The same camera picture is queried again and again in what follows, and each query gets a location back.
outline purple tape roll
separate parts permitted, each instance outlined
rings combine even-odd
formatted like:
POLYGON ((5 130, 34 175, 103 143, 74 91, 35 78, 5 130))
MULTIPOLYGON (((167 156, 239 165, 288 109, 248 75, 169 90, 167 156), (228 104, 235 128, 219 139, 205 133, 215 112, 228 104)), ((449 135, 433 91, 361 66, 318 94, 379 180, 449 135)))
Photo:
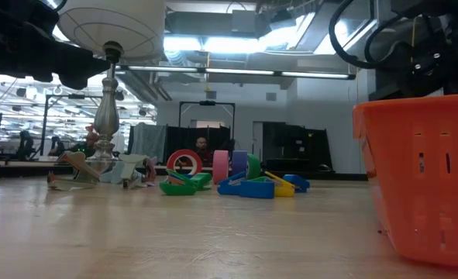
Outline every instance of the purple tape roll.
POLYGON ((240 174, 247 169, 247 151, 234 150, 232 152, 232 175, 240 174))

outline lampshade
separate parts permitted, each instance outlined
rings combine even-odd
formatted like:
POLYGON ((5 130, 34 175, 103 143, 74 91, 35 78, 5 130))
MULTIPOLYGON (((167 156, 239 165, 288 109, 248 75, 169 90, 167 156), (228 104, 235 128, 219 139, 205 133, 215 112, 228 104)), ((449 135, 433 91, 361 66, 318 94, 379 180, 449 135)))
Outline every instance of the lampshade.
POLYGON ((125 61, 163 53, 164 0, 68 0, 58 27, 73 43, 104 55, 103 44, 119 43, 125 61))

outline yellow plastic toy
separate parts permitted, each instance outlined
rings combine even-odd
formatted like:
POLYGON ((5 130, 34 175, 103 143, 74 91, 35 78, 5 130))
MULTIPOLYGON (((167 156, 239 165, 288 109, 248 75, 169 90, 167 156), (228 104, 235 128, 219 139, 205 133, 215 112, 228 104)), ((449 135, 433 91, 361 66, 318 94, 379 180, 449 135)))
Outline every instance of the yellow plastic toy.
POLYGON ((265 174, 272 178, 275 183, 275 197, 294 197, 295 186, 284 179, 265 171, 265 174))

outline orange basket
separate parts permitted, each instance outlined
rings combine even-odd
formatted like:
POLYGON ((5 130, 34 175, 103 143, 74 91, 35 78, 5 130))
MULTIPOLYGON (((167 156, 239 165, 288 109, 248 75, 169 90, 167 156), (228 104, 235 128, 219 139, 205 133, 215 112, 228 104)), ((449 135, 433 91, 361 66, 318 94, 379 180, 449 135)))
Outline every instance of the orange basket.
POLYGON ((458 95, 369 102, 353 119, 395 250, 458 266, 458 95))

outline wooden floor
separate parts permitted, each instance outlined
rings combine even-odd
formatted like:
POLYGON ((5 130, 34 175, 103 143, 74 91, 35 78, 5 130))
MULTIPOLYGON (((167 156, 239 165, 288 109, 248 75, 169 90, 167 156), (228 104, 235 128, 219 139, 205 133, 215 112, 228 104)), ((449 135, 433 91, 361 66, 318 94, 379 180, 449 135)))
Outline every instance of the wooden floor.
POLYGON ((0 278, 458 278, 395 254, 364 183, 313 185, 256 200, 0 180, 0 278))

